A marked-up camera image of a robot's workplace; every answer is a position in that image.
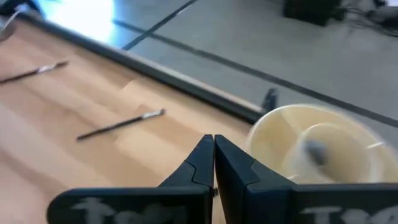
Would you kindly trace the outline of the black corner clamp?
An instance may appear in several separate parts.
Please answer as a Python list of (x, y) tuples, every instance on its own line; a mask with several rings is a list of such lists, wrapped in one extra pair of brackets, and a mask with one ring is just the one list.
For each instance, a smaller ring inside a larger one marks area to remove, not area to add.
[(278, 97), (277, 90), (275, 88), (270, 88), (262, 101), (261, 108), (263, 114), (266, 114), (276, 109), (277, 97)]

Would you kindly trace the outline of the black aluminium table frame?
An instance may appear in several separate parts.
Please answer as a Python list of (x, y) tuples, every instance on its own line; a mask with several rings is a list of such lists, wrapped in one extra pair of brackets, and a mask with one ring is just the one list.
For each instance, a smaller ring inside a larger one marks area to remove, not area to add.
[(231, 95), (212, 90), (211, 86), (192, 80), (190, 77), (163, 67), (155, 62), (130, 55), (122, 50), (114, 49), (107, 45), (91, 40), (74, 31), (62, 28), (52, 22), (42, 19), (41, 9), (35, 0), (0, 0), (0, 16), (8, 16), (16, 12), (17, 7), (27, 4), (33, 8), (33, 12), (24, 12), (21, 17), (23, 20), (32, 23), (36, 27), (56, 35), (63, 40), (83, 47), (100, 57), (104, 57), (119, 65), (139, 72), (149, 78), (172, 87), (178, 91), (188, 94), (200, 101), (203, 101), (215, 108), (227, 112), (247, 123), (255, 123), (260, 117), (264, 116), (268, 110), (266, 107), (249, 106), (234, 100)]

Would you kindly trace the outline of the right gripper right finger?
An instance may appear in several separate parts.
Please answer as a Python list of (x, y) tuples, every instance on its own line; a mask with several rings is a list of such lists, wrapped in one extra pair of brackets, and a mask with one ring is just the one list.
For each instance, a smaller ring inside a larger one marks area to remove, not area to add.
[(215, 171), (227, 224), (398, 224), (398, 184), (295, 184), (219, 134)]

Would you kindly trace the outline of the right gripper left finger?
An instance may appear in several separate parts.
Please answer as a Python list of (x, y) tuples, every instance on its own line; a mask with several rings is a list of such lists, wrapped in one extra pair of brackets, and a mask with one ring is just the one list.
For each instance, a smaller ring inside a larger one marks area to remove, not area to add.
[(215, 142), (204, 135), (156, 187), (70, 189), (48, 205), (48, 224), (211, 224)]

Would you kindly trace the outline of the cream round brush holder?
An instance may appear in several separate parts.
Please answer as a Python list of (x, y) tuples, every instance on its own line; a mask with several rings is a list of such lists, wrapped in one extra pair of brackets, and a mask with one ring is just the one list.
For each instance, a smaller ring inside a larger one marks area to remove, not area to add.
[[(304, 144), (325, 143), (316, 166)], [(398, 183), (398, 149), (369, 126), (325, 106), (281, 106), (251, 128), (244, 147), (253, 158), (297, 184)]]

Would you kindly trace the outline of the black floor box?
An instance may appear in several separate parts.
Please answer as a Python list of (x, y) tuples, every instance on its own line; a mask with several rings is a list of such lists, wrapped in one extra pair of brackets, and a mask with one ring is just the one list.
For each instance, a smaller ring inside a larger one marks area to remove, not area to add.
[(326, 26), (343, 0), (284, 0), (282, 14), (318, 26)]

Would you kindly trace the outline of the stubby dark-headed makeup brush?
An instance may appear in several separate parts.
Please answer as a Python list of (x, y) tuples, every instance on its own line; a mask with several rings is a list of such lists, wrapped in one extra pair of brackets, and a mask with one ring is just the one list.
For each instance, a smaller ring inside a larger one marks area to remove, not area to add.
[(304, 149), (316, 166), (321, 167), (327, 163), (326, 153), (328, 147), (325, 143), (317, 140), (308, 140), (304, 144)]

